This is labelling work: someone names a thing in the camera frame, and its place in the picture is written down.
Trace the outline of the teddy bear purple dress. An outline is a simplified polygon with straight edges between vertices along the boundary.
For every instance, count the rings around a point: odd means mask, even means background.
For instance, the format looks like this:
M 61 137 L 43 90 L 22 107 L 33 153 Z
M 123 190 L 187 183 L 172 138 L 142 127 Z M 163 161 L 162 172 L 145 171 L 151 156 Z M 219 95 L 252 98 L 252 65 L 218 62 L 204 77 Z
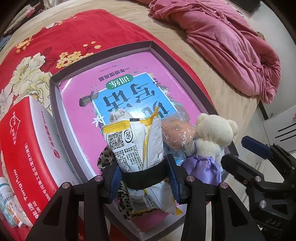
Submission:
M 203 183 L 217 186 L 222 182 L 221 159 L 238 133 L 233 120 L 219 115 L 201 113 L 196 119 L 196 135 L 186 147 L 186 160 L 182 164 L 188 175 Z

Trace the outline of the leopard print scrunchie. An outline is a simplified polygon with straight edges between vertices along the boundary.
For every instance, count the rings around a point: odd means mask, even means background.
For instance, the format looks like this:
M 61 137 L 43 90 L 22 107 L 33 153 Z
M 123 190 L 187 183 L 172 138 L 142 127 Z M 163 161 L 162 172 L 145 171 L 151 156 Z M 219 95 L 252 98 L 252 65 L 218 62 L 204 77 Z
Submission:
M 109 146 L 106 146 L 97 160 L 97 167 L 100 171 L 103 171 L 106 167 L 113 164 L 114 159 L 115 157 L 113 152 L 111 151 Z M 133 208 L 124 181 L 121 181 L 117 192 L 117 206 L 120 213 L 125 219 L 133 219 L 139 216 L 143 216 L 143 213 L 132 213 Z

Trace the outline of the bagged beige round puff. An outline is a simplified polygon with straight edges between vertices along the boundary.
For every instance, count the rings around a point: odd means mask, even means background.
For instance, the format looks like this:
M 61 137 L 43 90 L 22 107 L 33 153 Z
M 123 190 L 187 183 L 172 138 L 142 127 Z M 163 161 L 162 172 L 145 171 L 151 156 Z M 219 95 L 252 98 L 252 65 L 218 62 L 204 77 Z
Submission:
M 188 115 L 176 112 L 162 118 L 163 139 L 175 151 L 184 151 L 187 156 L 196 154 L 196 127 L 191 125 Z

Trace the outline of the yellow white snack packet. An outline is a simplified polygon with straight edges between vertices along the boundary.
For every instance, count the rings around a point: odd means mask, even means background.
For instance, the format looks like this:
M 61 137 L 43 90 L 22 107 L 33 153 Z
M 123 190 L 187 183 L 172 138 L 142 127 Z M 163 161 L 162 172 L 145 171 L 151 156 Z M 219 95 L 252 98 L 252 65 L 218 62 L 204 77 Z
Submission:
M 162 122 L 157 116 L 110 123 L 103 126 L 103 135 L 124 173 L 145 171 L 164 159 Z M 132 214 L 153 209 L 182 214 L 165 178 L 143 190 L 127 186 L 127 193 Z

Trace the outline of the beige bed sheet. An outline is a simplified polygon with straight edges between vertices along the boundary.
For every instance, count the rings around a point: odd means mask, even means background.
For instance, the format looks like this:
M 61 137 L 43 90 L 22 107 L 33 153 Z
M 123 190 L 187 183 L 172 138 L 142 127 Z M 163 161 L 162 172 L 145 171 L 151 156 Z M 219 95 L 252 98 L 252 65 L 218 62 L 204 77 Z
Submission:
M 257 104 L 229 85 L 186 41 L 177 26 L 149 16 L 136 1 L 66 1 L 33 17 L 20 27 L 1 51 L 1 115 L 25 94 L 50 107 L 49 77 L 78 60 L 118 45 L 153 40 L 178 61 L 210 97 L 217 112 L 234 120 L 238 144 Z

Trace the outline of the white vitamin bottle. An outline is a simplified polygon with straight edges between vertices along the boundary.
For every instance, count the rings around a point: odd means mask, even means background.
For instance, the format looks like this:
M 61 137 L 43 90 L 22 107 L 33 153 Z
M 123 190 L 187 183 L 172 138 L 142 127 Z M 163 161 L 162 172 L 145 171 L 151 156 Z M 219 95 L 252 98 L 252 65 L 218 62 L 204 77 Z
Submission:
M 23 222 L 16 215 L 14 194 L 6 178 L 1 177 L 1 211 L 11 227 L 21 227 Z

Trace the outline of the red white cardboard box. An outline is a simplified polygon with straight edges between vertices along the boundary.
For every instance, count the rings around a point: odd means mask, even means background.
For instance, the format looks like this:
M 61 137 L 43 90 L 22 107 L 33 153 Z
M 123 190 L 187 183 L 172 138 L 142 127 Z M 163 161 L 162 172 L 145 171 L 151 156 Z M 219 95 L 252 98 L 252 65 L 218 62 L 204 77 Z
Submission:
M 64 183 L 81 183 L 53 117 L 31 96 L 1 120 L 1 151 L 15 196 L 31 223 Z

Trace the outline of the pink crumpled duvet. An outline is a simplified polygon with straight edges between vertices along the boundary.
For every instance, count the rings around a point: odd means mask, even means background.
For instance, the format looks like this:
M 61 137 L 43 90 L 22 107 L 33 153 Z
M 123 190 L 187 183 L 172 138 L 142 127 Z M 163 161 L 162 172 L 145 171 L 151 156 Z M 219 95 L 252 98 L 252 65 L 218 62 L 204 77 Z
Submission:
M 142 1 L 158 20 L 178 25 L 234 88 L 270 104 L 280 84 L 280 59 L 246 20 L 223 1 Z

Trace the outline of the red floral blanket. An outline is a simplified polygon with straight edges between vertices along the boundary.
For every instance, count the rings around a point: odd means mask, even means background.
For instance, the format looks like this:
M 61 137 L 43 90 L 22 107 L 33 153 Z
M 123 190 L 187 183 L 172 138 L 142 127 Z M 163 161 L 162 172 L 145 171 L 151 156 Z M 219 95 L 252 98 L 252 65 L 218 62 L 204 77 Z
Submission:
M 159 39 L 102 9 L 42 28 L 11 49 L 1 63 L 1 176 L 13 192 L 5 208 L 17 240 L 25 237 L 57 190 L 55 178 L 74 179 L 53 120 L 50 78 L 100 51 L 142 41 L 160 45 L 197 89 L 204 88 L 191 67 Z

